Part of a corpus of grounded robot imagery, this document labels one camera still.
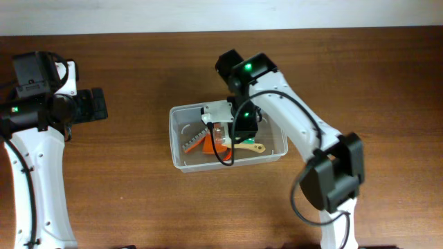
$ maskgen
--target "brown table surface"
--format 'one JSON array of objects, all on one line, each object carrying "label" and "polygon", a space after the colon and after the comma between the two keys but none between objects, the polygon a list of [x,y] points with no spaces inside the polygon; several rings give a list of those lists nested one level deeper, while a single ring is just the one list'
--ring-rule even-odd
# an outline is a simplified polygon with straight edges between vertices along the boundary
[{"label": "brown table surface", "polygon": [[[50,50],[73,58],[79,89],[102,87],[109,118],[79,124],[63,157],[69,218],[80,248],[279,248],[318,243],[289,205],[303,168],[295,147],[275,163],[183,174],[172,164],[172,107],[229,95],[222,53],[265,52],[292,89],[365,144],[355,213],[361,245],[443,244],[443,27],[0,37],[10,57]],[[12,174],[0,167],[0,247],[15,237]],[[304,199],[300,209],[317,211]]]}]

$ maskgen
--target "wooden brush handle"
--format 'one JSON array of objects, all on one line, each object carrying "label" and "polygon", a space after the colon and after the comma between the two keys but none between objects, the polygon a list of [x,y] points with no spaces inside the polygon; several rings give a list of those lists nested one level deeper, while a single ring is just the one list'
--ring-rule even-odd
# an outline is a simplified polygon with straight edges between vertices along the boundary
[{"label": "wooden brush handle", "polygon": [[[231,144],[223,144],[223,146],[226,146],[226,147],[230,148],[230,147],[231,147]],[[255,152],[257,152],[257,153],[263,153],[263,151],[266,149],[266,148],[264,147],[264,145],[262,145],[262,144],[256,144],[256,143],[254,143],[254,144],[240,143],[240,144],[236,144],[236,145],[234,145],[234,147],[235,147],[236,149],[249,149],[249,150],[251,150],[251,151],[255,151]]]}]

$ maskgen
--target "white wall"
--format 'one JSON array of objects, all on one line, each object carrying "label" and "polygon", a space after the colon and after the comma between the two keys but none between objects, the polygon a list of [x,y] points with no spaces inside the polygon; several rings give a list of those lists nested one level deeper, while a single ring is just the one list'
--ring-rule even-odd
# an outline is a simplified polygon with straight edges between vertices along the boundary
[{"label": "white wall", "polygon": [[0,35],[442,24],[443,0],[0,0]]}]

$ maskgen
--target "green object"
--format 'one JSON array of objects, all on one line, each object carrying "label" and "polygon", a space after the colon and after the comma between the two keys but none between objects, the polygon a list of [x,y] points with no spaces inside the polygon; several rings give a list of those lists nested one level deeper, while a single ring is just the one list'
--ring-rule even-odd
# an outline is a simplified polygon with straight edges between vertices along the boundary
[{"label": "green object", "polygon": [[253,143],[255,143],[255,139],[254,138],[249,138],[249,139],[246,139],[245,141],[243,141],[242,143],[253,144]]},{"label": "green object", "polygon": [[248,64],[244,65],[244,70],[246,70],[246,71],[251,71],[251,70],[252,70],[252,65],[251,65],[251,63],[248,63]]}]

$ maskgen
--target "clear plastic object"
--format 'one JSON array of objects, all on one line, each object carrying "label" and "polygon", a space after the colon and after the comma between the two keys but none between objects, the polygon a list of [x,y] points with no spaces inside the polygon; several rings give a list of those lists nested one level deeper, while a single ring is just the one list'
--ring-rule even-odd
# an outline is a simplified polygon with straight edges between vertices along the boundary
[{"label": "clear plastic object", "polygon": [[[186,144],[206,126],[201,121],[200,109],[208,103],[190,104],[174,107],[170,111],[169,135],[171,144],[172,162],[183,173],[199,172],[211,169],[223,169],[223,166],[213,154],[202,152],[203,143],[196,146],[192,151],[185,153],[182,145]],[[235,150],[235,163],[232,167],[269,163],[277,161],[288,152],[287,137],[279,126],[266,114],[258,123],[258,132],[255,137],[256,143],[261,143],[266,150],[259,154],[247,149]]]}]

